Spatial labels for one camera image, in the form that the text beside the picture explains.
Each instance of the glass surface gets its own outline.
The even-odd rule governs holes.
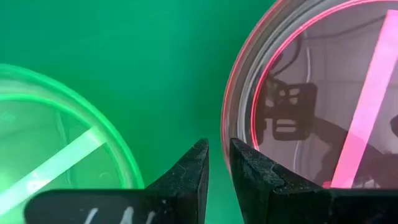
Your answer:
[[[142,187],[116,130],[52,82],[0,65],[0,223],[23,223],[24,205],[44,190]]]
[[[256,106],[263,154],[324,187],[398,188],[396,10],[349,7],[283,50]],[[345,172],[352,185],[333,185]]]

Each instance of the petri dish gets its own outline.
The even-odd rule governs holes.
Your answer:
[[[23,223],[26,202],[49,189],[141,189],[115,127],[49,77],[0,65],[0,223]]]
[[[398,1],[277,1],[234,64],[221,135],[325,188],[398,188]]]

